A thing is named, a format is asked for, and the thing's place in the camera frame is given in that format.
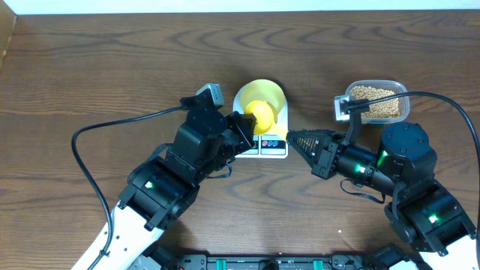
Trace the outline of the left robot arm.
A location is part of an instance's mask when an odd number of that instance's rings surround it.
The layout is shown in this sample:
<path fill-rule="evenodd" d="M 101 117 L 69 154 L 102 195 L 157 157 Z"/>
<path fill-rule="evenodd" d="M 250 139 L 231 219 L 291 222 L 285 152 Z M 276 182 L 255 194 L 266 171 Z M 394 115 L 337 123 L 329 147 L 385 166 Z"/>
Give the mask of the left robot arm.
<path fill-rule="evenodd" d="M 254 146 L 253 114 L 190 109 L 173 143 L 127 179 L 107 222 L 75 269 L 128 269 L 195 201 L 200 182 Z"/>

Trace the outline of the yellow measuring scoop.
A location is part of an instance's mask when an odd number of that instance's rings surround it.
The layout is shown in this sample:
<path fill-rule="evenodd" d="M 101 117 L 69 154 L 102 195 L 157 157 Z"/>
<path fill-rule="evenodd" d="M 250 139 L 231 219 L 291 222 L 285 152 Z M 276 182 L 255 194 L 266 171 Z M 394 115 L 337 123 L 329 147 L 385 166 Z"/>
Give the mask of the yellow measuring scoop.
<path fill-rule="evenodd" d="M 274 134 L 281 140 L 287 140 L 288 130 L 277 124 L 277 111 L 273 105 L 264 100 L 253 100 L 244 109 L 245 114 L 251 114 L 256 121 L 254 135 Z"/>

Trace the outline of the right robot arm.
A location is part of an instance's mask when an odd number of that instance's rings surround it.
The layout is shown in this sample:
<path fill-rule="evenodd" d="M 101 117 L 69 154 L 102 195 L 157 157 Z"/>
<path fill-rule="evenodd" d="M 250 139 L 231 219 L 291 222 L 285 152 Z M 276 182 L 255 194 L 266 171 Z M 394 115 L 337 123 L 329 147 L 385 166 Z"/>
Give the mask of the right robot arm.
<path fill-rule="evenodd" d="M 398 237 L 431 267 L 479 267 L 479 231 L 458 200 L 435 178 L 437 153 L 419 124 L 397 122 L 371 151 L 356 140 L 362 126 L 346 133 L 292 130 L 286 142 L 307 162 L 313 175 L 341 175 L 356 185 L 391 197 L 385 216 Z"/>

